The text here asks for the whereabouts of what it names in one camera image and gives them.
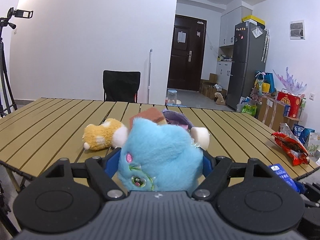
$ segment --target glittery eye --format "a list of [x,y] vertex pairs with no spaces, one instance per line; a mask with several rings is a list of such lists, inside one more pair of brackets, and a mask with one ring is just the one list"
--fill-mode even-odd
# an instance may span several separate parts
[[128,163],[132,162],[132,156],[130,153],[127,153],[127,155],[125,156],[125,159],[127,160]]
[[146,180],[137,176],[132,176],[131,182],[137,187],[144,187],[146,185]]

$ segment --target red gift box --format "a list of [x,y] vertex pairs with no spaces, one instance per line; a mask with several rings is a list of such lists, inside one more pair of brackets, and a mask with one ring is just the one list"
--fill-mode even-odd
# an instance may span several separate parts
[[277,100],[287,104],[290,106],[290,111],[288,117],[297,118],[299,107],[301,103],[301,98],[297,96],[293,96],[290,93],[278,92]]

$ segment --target door handle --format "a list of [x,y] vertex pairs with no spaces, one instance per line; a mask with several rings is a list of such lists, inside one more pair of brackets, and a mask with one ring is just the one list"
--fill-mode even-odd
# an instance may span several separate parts
[[189,51],[189,54],[187,54],[189,56],[189,62],[191,62],[191,56],[192,56],[192,50]]

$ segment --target white cabinet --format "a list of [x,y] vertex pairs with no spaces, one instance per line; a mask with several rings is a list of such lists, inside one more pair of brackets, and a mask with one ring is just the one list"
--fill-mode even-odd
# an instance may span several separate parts
[[221,16],[219,46],[233,45],[235,42],[235,26],[242,21],[242,17],[252,13],[252,10],[240,6]]
[[219,47],[226,45],[227,28],[228,28],[227,24],[228,24],[228,15],[226,14],[221,17]]
[[226,34],[226,44],[233,45],[235,39],[235,26],[241,23],[241,7],[234,9],[233,11],[226,14],[228,16],[228,24],[227,24],[227,34]]
[[230,72],[231,72],[232,62],[218,61],[217,63],[217,83],[223,87],[223,89],[228,90]]

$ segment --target yellow box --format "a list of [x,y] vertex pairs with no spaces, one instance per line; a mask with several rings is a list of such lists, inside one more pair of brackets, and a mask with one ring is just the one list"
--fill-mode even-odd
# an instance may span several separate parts
[[254,20],[254,21],[258,22],[258,23],[261,23],[261,24],[263,24],[263,25],[266,25],[264,20],[261,20],[261,19],[259,19],[258,17],[255,17],[255,16],[253,16],[253,15],[248,15],[248,16],[246,16],[246,17],[243,17],[243,18],[242,18],[242,21],[244,22],[244,21],[249,20],[249,19],[252,19],[252,20]]

